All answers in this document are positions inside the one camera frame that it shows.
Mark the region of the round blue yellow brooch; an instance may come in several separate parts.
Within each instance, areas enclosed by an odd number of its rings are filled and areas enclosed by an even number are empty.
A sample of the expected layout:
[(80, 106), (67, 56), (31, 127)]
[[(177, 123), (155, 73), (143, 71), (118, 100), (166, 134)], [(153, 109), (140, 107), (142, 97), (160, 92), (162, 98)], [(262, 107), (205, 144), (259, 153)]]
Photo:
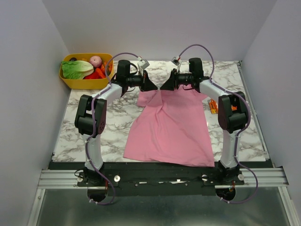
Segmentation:
[(158, 83), (157, 84), (157, 90), (161, 90), (162, 85), (163, 85), (162, 83)]

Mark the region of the pink t-shirt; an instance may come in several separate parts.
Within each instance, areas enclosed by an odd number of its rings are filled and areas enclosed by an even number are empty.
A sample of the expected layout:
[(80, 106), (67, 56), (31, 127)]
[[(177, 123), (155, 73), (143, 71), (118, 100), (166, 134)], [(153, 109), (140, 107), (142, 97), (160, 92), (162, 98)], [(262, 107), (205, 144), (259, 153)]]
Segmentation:
[(206, 95), (180, 87), (140, 92), (142, 113), (128, 134), (124, 157), (192, 167), (213, 167), (214, 154), (202, 101)]

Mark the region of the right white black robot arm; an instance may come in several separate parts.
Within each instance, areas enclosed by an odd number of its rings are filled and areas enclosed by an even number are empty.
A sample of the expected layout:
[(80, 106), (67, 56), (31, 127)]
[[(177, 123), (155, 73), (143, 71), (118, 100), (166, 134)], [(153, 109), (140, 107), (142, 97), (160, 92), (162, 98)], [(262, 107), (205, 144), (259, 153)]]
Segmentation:
[(223, 130), (222, 156), (218, 162), (216, 180), (225, 185), (239, 175), (238, 143), (240, 134), (250, 123), (248, 109), (243, 92), (231, 92), (215, 82), (211, 76), (205, 76), (200, 58), (189, 59), (189, 72), (181, 73), (181, 58), (172, 59), (174, 68), (161, 90), (173, 91), (181, 85), (190, 85), (191, 89), (213, 99), (218, 104), (218, 123)]

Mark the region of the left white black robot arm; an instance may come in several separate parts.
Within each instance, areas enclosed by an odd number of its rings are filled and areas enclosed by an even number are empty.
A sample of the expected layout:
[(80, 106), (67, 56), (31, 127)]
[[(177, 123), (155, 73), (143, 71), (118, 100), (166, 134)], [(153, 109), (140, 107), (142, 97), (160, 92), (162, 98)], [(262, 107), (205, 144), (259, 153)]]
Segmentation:
[(146, 71), (149, 65), (148, 61), (139, 57), (137, 74), (134, 74), (130, 72), (132, 63), (120, 60), (115, 77), (103, 90), (80, 97), (74, 124), (85, 143), (85, 170), (89, 172), (88, 180), (94, 186), (101, 185), (104, 179), (108, 180), (100, 171), (103, 166), (100, 136), (106, 124), (107, 106), (132, 87), (139, 87), (141, 91), (157, 90), (158, 87), (149, 79)]

